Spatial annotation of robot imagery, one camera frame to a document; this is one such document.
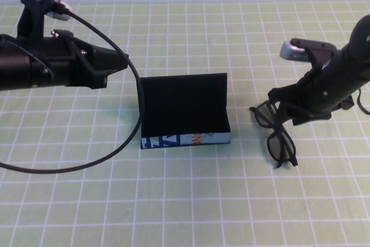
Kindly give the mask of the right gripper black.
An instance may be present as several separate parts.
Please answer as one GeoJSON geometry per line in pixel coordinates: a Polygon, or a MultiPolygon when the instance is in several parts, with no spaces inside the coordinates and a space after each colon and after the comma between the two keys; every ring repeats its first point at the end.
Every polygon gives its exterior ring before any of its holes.
{"type": "Polygon", "coordinates": [[[272,102],[285,102],[294,126],[329,120],[331,112],[361,87],[361,63],[344,56],[311,58],[312,68],[296,84],[273,88],[272,102]]]}

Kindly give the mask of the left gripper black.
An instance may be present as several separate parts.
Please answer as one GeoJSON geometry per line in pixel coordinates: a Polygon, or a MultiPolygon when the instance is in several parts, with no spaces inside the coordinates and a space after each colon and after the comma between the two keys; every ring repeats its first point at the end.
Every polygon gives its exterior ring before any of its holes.
{"type": "Polygon", "coordinates": [[[46,61],[53,71],[43,73],[44,87],[102,89],[107,86],[109,75],[128,68],[127,54],[91,45],[70,31],[52,30],[44,43],[46,61]]]}

